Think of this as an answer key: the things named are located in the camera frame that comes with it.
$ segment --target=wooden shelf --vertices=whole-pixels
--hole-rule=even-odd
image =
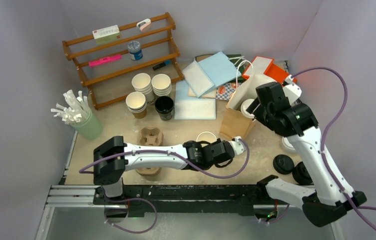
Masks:
[[[124,96],[120,96],[120,97],[117,97],[115,99],[112,99],[112,100],[109,100],[109,101],[106,101],[106,102],[97,103],[96,98],[95,98],[95,94],[94,94],[94,91],[93,91],[92,86],[94,84],[101,83],[103,81],[118,77],[120,75],[127,74],[127,73],[130,73],[130,72],[133,72],[133,71],[145,68],[145,67],[149,67],[149,66],[152,66],[152,65],[156,65],[156,64],[159,64],[159,63],[164,62],[166,60],[171,60],[173,66],[175,67],[175,69],[178,73],[178,77],[172,79],[172,82],[174,83],[174,82],[177,82],[177,81],[184,79],[183,74],[182,74],[182,70],[180,69],[180,67],[179,67],[179,65],[176,61],[176,58],[180,56],[180,52],[179,52],[179,48],[177,47],[177,45],[174,42],[174,39],[172,37],[171,30],[176,29],[176,24],[175,24],[173,18],[171,17],[171,15],[168,12],[166,12],[166,14],[163,14],[163,15],[160,15],[160,16],[155,16],[155,17],[150,18],[150,19],[151,19],[152,22],[156,22],[156,21],[160,21],[160,20],[166,20],[167,24],[164,27],[152,29],[150,31],[143,32],[141,34],[129,36],[129,37],[122,38],[122,39],[114,41],[114,42],[109,42],[109,43],[106,43],[106,44],[98,45],[98,46],[95,46],[95,47],[92,47],[92,48],[89,48],[89,49],[85,49],[85,50],[82,50],[82,51],[78,51],[78,52],[72,52],[71,49],[70,49],[70,46],[76,45],[76,44],[81,44],[83,42],[93,40],[94,37],[93,37],[92,34],[86,35],[86,36],[83,36],[83,37],[79,37],[79,38],[76,38],[76,39],[73,39],[73,40],[62,42],[64,55],[66,56],[66,58],[69,61],[73,61],[74,65],[76,66],[76,70],[77,70],[79,78],[80,78],[80,83],[82,84],[82,86],[87,87],[89,89],[89,94],[92,98],[92,103],[93,103],[95,109],[100,109],[100,108],[106,107],[110,104],[114,104],[114,103],[117,103],[117,102],[120,102],[120,101],[123,101],[123,100],[126,99],[127,95],[124,95]],[[131,29],[131,28],[136,28],[137,23],[138,22],[133,22],[133,23],[130,23],[130,24],[127,24],[127,25],[119,26],[119,30],[124,31],[124,30],[128,30],[128,29]],[[87,77],[86,72],[83,69],[84,67],[89,66],[89,62],[84,61],[84,62],[79,63],[79,61],[77,60],[77,57],[85,56],[85,55],[92,54],[92,53],[97,53],[98,51],[106,49],[106,48],[121,45],[121,44],[130,42],[130,41],[133,41],[133,40],[137,40],[137,39],[144,38],[144,37],[147,37],[147,36],[151,36],[151,35],[154,35],[154,34],[158,34],[158,33],[161,33],[161,32],[167,32],[167,37],[159,39],[159,40],[155,40],[155,41],[152,41],[152,42],[144,43],[144,44],[141,45],[141,48],[146,49],[146,48],[149,48],[149,47],[152,47],[152,46],[157,46],[159,44],[168,42],[169,54],[167,54],[165,56],[160,56],[160,57],[157,57],[157,58],[149,60],[149,61],[140,62],[139,64],[132,65],[130,67],[126,67],[124,69],[120,69],[120,70],[117,70],[117,71],[114,71],[112,73],[108,73],[108,74],[105,74],[105,75],[102,75],[102,76],[96,76],[95,78],[92,78],[92,79],[89,79]],[[125,55],[127,53],[128,53],[128,50],[126,49],[126,50],[122,50],[122,51],[115,52],[115,53],[112,53],[112,54],[104,55],[104,56],[98,57],[96,59],[92,59],[91,61],[98,60],[98,59],[101,59],[101,58],[104,58],[104,57],[109,57],[109,56]]]

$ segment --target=green cup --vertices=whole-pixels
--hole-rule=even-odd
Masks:
[[[94,140],[102,133],[102,124],[91,111],[83,123],[71,124],[71,126],[84,138]]]

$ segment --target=pink marker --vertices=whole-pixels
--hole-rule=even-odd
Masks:
[[[116,60],[119,60],[121,59],[121,55],[116,55],[116,56],[107,56],[107,57],[103,57],[101,58],[100,60],[95,60],[95,61],[90,61],[89,62],[89,66],[91,68],[95,67],[95,66],[98,66],[98,65],[101,65],[101,64],[106,64],[106,63],[110,63],[110,62],[113,62],[113,61],[116,61]]]

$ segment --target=table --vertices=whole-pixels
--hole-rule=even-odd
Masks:
[[[187,64],[180,64],[184,69]],[[174,76],[176,71],[172,66],[166,66],[159,71],[152,71],[150,68],[144,70],[145,73],[154,76],[158,73],[165,73]],[[122,76],[117,81],[109,85],[102,86],[104,95],[110,95],[113,92],[127,91],[130,89],[130,80],[132,76]],[[172,86],[172,98],[174,99],[175,84]],[[93,176],[91,174],[79,174],[79,169],[93,162],[93,150],[113,136],[124,136],[126,143],[136,144],[138,132],[143,127],[159,127],[164,133],[164,146],[182,144],[189,140],[195,140],[197,135],[204,131],[214,133],[219,137],[220,124],[223,119],[227,101],[217,100],[217,118],[215,120],[174,120],[162,121],[155,111],[154,106],[147,107],[147,116],[143,119],[135,119],[127,109],[124,101],[110,105],[101,110],[93,110],[94,114],[103,124],[103,132],[95,140],[86,140],[77,136],[73,154],[68,169],[66,185],[92,185]],[[250,160],[247,167],[236,177],[229,179],[217,179],[207,176],[203,173],[191,170],[176,170],[163,168],[161,172],[154,177],[144,177],[136,171],[128,171],[123,174],[125,184],[133,185],[217,185],[217,184],[255,184],[268,175],[277,175],[281,179],[296,183],[292,174],[281,175],[273,168],[273,158],[279,154],[289,155],[295,164],[301,161],[297,154],[286,153],[281,148],[281,137],[258,123],[251,133],[245,139],[250,147]],[[226,176],[238,171],[245,162],[246,153],[236,156],[233,162],[225,168],[212,167],[208,172],[215,175]]]

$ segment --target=white wall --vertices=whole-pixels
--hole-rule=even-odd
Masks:
[[[49,109],[80,88],[61,41],[75,37],[57,0],[0,0],[0,239],[34,239],[74,131]]]
[[[376,206],[376,1],[324,0],[292,57],[291,72],[315,66],[334,68],[347,82],[347,108],[327,145],[346,179]],[[299,85],[301,99],[325,127],[342,103],[340,81],[319,70],[301,75]],[[376,212],[366,215],[376,223]],[[353,212],[342,223],[348,239],[376,239]]]
[[[78,35],[170,12],[182,60],[225,51],[286,60],[322,0],[61,0]]]

